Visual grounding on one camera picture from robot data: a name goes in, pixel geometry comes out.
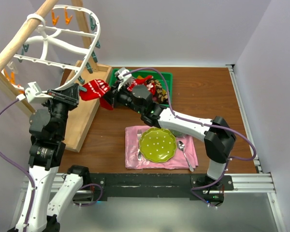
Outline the red patterned sock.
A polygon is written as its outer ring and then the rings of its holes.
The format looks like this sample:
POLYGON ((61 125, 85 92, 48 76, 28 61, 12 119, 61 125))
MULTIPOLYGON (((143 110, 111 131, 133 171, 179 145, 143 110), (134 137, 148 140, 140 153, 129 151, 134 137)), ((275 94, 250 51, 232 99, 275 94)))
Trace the red patterned sock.
POLYGON ((101 79, 94 79, 83 85, 86 91, 80 90, 79 95, 83 101, 91 101, 98 99, 100 106, 107 110, 114 108, 108 103, 103 96, 111 89, 110 86, 101 79))
POLYGON ((138 86, 138 85, 144 85, 148 88, 148 85, 149 85, 149 82, 150 80, 153 78, 152 75, 148 75, 147 77, 145 78, 141 78, 141 79, 134 79, 133 82, 127 87, 127 90, 132 92, 133 88, 135 86, 138 86))

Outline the brown argyle sock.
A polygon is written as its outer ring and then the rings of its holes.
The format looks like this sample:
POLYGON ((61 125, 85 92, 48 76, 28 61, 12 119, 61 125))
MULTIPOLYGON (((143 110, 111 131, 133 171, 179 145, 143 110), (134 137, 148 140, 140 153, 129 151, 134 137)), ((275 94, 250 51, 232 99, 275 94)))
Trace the brown argyle sock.
POLYGON ((148 90, 152 93, 154 101, 159 104, 168 104, 169 98, 165 89, 159 80, 150 79, 146 84, 148 90))

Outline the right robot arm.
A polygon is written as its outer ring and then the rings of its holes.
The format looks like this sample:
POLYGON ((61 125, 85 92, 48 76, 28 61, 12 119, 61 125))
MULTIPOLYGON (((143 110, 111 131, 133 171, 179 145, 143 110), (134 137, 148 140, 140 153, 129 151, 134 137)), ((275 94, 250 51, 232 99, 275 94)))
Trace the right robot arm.
POLYGON ((204 142, 210 159, 205 183, 212 190, 223 184, 222 177, 236 141, 224 118, 204 119, 175 112, 169 106, 154 102, 153 95, 145 86, 135 86, 132 91, 113 86, 101 99, 108 107, 124 105, 139 113, 148 126, 174 130, 204 142))

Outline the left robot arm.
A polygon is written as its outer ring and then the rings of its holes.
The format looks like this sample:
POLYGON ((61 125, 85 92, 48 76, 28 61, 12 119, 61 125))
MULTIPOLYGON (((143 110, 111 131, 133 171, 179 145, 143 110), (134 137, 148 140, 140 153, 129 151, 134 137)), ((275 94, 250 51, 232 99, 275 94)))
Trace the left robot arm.
POLYGON ((53 198, 53 182, 65 150, 68 113, 79 104, 79 85, 48 90, 42 95, 42 109, 29 118, 29 181, 22 212, 12 232, 57 232, 65 210, 79 189, 90 185, 89 170, 73 166, 53 198))

